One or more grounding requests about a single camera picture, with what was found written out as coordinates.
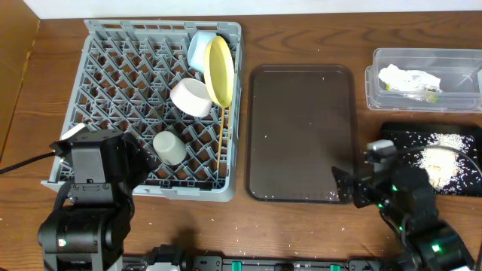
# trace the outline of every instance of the brown tray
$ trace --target brown tray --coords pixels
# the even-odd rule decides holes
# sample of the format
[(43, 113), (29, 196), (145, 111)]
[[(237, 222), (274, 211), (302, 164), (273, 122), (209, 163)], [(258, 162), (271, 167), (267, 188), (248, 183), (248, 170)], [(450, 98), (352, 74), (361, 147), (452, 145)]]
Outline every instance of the brown tray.
[(355, 169), (351, 71), (263, 65), (250, 77), (246, 191), (257, 200), (339, 203), (331, 174)]

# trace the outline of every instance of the yellow plate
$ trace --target yellow plate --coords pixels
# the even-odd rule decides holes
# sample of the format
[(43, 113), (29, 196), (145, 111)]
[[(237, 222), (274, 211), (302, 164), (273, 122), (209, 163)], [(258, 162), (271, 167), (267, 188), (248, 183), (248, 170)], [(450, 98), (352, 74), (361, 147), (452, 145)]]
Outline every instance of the yellow plate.
[(211, 100), (223, 108), (233, 100), (234, 65), (231, 52), (222, 37), (208, 43), (204, 52), (204, 80)]

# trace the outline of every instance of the white cup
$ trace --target white cup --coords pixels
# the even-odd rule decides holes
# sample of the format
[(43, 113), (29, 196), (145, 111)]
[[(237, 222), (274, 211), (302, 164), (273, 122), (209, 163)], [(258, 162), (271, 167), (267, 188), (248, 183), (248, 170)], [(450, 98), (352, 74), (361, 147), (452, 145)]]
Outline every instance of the white cup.
[(206, 47), (208, 43), (213, 39), (216, 38), (216, 33), (214, 32), (205, 32), (199, 31), (194, 34), (191, 43), (189, 44), (188, 50), (188, 63), (189, 66), (194, 68), (195, 70), (199, 71), (200, 73), (204, 73), (204, 51), (206, 51)]
[(169, 131), (162, 131), (154, 137), (152, 145), (159, 158), (167, 165), (174, 166), (186, 158), (186, 144)]
[(171, 90), (171, 100), (183, 112), (205, 117), (211, 110), (212, 100), (206, 85), (193, 78), (184, 78)]

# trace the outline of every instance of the plastic tray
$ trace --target plastic tray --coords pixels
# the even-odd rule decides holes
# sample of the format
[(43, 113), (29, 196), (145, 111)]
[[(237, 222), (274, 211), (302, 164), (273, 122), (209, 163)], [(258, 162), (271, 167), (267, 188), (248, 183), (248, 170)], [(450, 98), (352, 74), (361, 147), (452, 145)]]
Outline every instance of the plastic tray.
[[(134, 195), (232, 199), (243, 91), (241, 26), (162, 20), (85, 20), (85, 24), (90, 36), (85, 41), (62, 134), (80, 122), (91, 130), (131, 132), (159, 165)], [(169, 98), (170, 90), (182, 78), (202, 80), (187, 61), (190, 41), (200, 30), (222, 36), (235, 63), (233, 103), (222, 116), (222, 108), (213, 105), (207, 117), (192, 117)], [(189, 158), (182, 164), (165, 165), (156, 155), (152, 139), (162, 130), (175, 133), (188, 146)], [(58, 191), (64, 181), (73, 178), (71, 166), (56, 157), (50, 179), (42, 184)]]
[(249, 89), (248, 194), (260, 201), (341, 203), (331, 167), (356, 172), (358, 153), (351, 71), (262, 65), (251, 73)]
[[(385, 123), (380, 128), (381, 139), (393, 141), (398, 149), (422, 147), (432, 142), (432, 135), (459, 135), (466, 146), (463, 152), (477, 162), (480, 166), (482, 150), (482, 129), (477, 126), (455, 126), (446, 124), (428, 123)], [(422, 158), (420, 153), (412, 153), (400, 156), (399, 160), (413, 166)], [(461, 171), (453, 177), (453, 180), (440, 190), (434, 189), (434, 193), (458, 196), (482, 196), (482, 176), (475, 170), (467, 159), (459, 156), (457, 161), (461, 163)]]
[[(420, 70), (441, 79), (442, 93), (424, 93), (437, 102), (417, 101), (385, 90), (380, 70), (390, 64), (404, 70)], [(371, 110), (482, 113), (482, 50), (383, 48), (365, 72), (367, 106)]]

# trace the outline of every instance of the white bowl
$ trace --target white bowl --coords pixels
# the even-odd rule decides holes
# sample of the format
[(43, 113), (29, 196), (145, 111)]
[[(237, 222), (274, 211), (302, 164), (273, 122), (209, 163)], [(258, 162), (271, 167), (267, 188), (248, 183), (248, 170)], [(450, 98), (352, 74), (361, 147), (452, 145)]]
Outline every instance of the white bowl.
[(199, 31), (194, 34), (188, 50), (188, 63), (193, 69), (204, 73), (204, 52), (208, 43), (216, 38), (216, 33)]
[(212, 100), (206, 85), (192, 78), (184, 78), (171, 90), (171, 100), (183, 112), (205, 117), (211, 110)]

